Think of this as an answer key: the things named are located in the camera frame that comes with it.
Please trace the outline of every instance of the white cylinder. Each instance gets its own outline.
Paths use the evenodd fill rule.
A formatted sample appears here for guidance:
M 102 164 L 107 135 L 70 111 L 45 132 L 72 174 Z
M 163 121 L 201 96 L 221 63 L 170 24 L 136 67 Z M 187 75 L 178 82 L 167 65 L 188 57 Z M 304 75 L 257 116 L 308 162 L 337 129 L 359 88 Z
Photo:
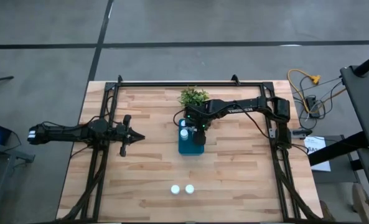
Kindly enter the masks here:
M 191 185 L 191 184 L 189 184 L 189 185 L 185 186 L 185 192 L 186 192 L 187 194 L 192 194 L 192 193 L 194 193 L 194 186 L 193 186 L 193 185 Z
M 180 131 L 180 137 L 185 141 L 189 138 L 189 132 L 186 129 Z
M 170 192 L 172 192 L 172 194 L 177 195 L 180 192 L 180 187 L 178 185 L 173 185 L 170 188 Z

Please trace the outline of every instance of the butcher block tabletop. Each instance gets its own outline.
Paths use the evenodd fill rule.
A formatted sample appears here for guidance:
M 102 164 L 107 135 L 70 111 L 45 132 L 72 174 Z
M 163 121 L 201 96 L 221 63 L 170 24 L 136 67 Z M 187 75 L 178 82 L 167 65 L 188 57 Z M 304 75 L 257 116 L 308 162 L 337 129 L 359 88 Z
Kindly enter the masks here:
M 276 96 L 291 103 L 290 129 L 299 128 L 296 108 L 288 81 L 272 81 Z M 106 82 L 90 82 L 80 123 L 99 115 Z M 131 127 L 146 136 L 119 155 L 121 143 L 110 145 L 101 198 L 99 222 L 279 222 L 282 221 L 271 150 L 268 140 L 243 113 L 229 114 L 212 121 L 206 132 L 201 156 L 181 156 L 178 127 L 173 115 L 181 110 L 177 97 L 183 87 L 119 88 L 115 121 L 132 116 Z M 210 98 L 226 101 L 260 96 L 258 87 L 202 87 Z M 264 116 L 250 115 L 267 133 Z M 301 140 L 293 143 L 303 144 Z M 86 145 L 75 143 L 72 153 Z M 57 212 L 61 218 L 75 205 L 85 190 L 91 149 L 69 162 Z M 312 211 L 322 217 L 307 156 L 289 150 L 295 188 Z M 192 184 L 192 195 L 185 186 Z M 170 192 L 172 185 L 180 193 Z M 286 191 L 290 217 L 292 208 Z M 92 214 L 90 200 L 89 214 Z

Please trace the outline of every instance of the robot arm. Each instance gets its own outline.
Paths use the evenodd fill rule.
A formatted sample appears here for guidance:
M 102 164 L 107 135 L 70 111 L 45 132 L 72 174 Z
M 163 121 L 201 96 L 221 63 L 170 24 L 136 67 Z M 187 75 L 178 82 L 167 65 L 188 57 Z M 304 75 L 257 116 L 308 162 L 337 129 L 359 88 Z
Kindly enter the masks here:
M 276 144 L 290 148 L 291 132 L 287 128 L 290 120 L 289 101 L 280 97 L 266 98 L 259 96 L 246 100 L 208 100 L 200 106 L 188 105 L 184 109 L 186 124 L 196 129 L 194 143 L 204 145 L 206 141 L 205 131 L 210 127 L 214 119 L 222 118 L 228 114 L 259 112 L 267 118 L 277 122 Z
M 121 156 L 126 155 L 126 145 L 145 139 L 129 127 L 131 116 L 125 115 L 123 122 L 118 122 L 115 127 L 109 126 L 104 118 L 90 121 L 87 124 L 79 124 L 74 127 L 47 126 L 38 124 L 29 129 L 28 141 L 30 144 L 46 144 L 49 141 L 84 142 L 92 146 L 100 141 L 120 141 L 122 147 Z

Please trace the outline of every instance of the concrete floor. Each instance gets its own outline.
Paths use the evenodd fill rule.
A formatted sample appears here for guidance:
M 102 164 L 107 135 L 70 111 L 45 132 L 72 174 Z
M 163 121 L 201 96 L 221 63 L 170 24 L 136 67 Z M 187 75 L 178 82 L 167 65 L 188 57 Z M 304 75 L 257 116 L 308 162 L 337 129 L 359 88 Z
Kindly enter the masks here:
M 107 0 L 0 0 L 0 44 L 96 43 Z M 115 0 L 105 42 L 369 40 L 369 1 Z M 0 223 L 54 219 L 72 144 L 30 146 L 27 130 L 42 121 L 75 125 L 94 49 L 0 50 L 0 125 L 17 132 L 35 162 L 16 169 Z M 290 68 L 337 78 L 369 57 L 369 45 L 104 49 L 95 80 L 285 80 Z M 293 75 L 299 83 L 301 75 Z M 309 90 L 322 96 L 336 82 Z M 346 93 L 316 135 L 361 130 Z M 317 185 L 338 221 L 354 221 L 349 184 Z

